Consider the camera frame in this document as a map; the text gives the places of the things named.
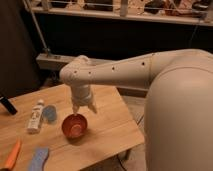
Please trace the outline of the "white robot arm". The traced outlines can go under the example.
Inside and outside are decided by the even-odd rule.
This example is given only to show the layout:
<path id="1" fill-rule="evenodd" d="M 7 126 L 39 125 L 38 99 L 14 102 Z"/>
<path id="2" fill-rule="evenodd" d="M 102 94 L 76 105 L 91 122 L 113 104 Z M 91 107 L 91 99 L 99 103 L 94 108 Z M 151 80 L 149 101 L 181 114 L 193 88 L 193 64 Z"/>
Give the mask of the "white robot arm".
<path id="1" fill-rule="evenodd" d="M 147 171 L 213 171 L 212 53 L 172 50 L 101 65 L 81 55 L 60 79 L 71 88 L 74 111 L 96 109 L 92 84 L 145 89 Z"/>

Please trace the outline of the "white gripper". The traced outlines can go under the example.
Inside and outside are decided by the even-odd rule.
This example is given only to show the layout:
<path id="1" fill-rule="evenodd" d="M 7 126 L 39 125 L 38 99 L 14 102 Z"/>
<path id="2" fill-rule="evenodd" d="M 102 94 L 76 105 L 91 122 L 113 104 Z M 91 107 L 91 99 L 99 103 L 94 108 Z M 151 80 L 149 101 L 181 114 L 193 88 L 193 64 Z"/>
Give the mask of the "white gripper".
<path id="1" fill-rule="evenodd" d="M 72 107 L 73 114 L 78 114 L 80 106 L 88 106 L 88 108 L 95 114 L 97 114 L 97 108 L 93 103 L 93 93 L 90 85 L 77 85 L 71 87 L 72 93 Z"/>

